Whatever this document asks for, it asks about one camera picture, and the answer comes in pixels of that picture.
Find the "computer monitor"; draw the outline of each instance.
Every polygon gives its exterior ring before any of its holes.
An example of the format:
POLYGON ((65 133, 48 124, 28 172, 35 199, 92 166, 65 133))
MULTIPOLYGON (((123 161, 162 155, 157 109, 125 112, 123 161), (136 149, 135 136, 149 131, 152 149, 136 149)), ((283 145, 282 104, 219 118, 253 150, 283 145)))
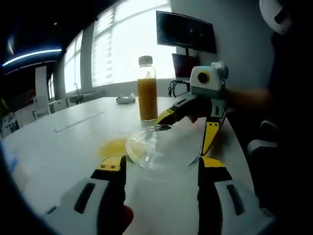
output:
POLYGON ((180 46, 216 53, 213 25, 185 15, 156 11, 159 45, 180 46))
POLYGON ((177 80, 189 81, 194 66, 200 65, 198 57, 172 54, 177 80))

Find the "wall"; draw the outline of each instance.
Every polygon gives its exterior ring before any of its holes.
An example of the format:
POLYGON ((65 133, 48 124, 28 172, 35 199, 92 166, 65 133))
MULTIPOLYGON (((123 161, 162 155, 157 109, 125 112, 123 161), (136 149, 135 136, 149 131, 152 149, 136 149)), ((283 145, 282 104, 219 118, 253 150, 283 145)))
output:
POLYGON ((259 0, 171 0, 171 8, 213 24, 218 53, 202 52, 201 63, 224 60, 229 67, 227 87, 266 87, 274 57, 273 31, 261 16, 259 0))
POLYGON ((44 97, 48 102, 47 67, 36 68, 35 72, 36 97, 44 97))
MULTIPOLYGON (((218 53, 200 53, 201 63, 224 60, 229 67, 226 86, 254 90, 267 86, 273 63, 270 38, 272 30, 264 22, 258 0, 171 0, 172 12, 188 15, 213 24, 218 53)), ((91 48, 94 24, 84 30, 81 47, 81 92, 105 90, 105 96, 137 93, 136 82, 110 84, 93 88, 91 83, 91 48)), ((184 54, 184 49, 177 48, 184 54)), ((56 99, 66 97, 64 88, 64 58, 54 73, 56 99)), ((170 80, 157 81, 159 96, 167 96, 170 80)), ((177 86, 177 93, 185 87, 177 86)))
POLYGON ((91 92, 92 88, 91 81, 91 49, 93 39, 94 22, 84 30, 81 46, 81 57, 80 57, 80 77, 83 92, 91 92))

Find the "orange juice bottle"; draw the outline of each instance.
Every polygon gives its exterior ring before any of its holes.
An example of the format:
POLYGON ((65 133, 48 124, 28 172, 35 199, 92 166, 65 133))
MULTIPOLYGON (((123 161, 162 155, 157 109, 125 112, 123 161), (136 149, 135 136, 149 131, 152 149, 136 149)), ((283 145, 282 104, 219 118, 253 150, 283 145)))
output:
POLYGON ((157 81, 152 57, 139 57, 138 100, 141 120, 157 118, 157 81))

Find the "person's arm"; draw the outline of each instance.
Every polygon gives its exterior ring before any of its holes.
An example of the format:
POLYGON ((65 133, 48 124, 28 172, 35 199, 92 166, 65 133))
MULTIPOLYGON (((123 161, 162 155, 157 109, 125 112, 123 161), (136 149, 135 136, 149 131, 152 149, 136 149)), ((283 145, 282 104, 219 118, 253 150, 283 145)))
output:
POLYGON ((251 92, 226 89, 224 95, 228 105, 237 110, 265 114, 272 107, 268 89, 251 92))

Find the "white helmet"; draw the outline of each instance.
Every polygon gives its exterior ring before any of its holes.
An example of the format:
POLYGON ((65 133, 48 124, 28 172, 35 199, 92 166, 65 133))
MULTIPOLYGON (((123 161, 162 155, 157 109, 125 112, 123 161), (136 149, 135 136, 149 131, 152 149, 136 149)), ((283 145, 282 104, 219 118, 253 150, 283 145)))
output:
POLYGON ((260 0, 260 10, 265 22, 275 32, 283 34, 291 25, 291 18, 278 0, 260 0))

